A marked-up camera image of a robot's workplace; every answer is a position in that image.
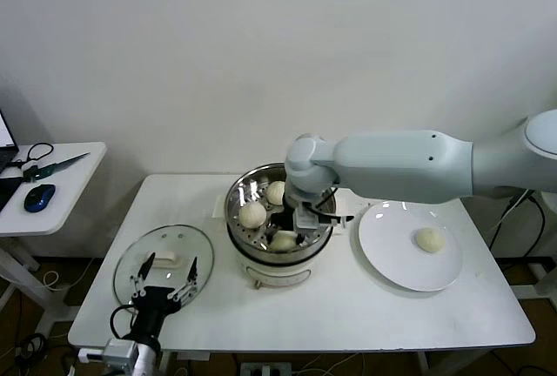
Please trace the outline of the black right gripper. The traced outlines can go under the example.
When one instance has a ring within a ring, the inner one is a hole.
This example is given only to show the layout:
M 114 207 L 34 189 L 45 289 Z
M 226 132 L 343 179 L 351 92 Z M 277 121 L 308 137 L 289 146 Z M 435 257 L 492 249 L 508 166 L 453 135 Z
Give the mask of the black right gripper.
M 297 233 L 294 226 L 294 212 L 290 206 L 285 206 L 282 211 L 272 214 L 272 223 L 265 228 L 265 238 L 273 239 L 278 231 L 287 231 Z M 295 239 L 296 245 L 303 247 L 305 245 L 305 234 L 298 233 Z

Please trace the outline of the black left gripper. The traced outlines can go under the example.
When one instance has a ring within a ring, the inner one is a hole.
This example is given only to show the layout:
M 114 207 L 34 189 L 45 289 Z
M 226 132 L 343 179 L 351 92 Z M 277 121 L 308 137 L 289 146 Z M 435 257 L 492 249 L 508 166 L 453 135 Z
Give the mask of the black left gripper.
M 192 297 L 198 289 L 197 257 L 191 264 L 185 283 L 178 289 L 173 291 L 170 287 L 152 285 L 145 287 L 155 257 L 156 253 L 152 252 L 140 266 L 138 273 L 130 276 L 131 303 L 137 314 L 127 339 L 144 345 L 158 345 L 158 336 L 166 317 L 178 312 L 182 306 L 181 301 Z

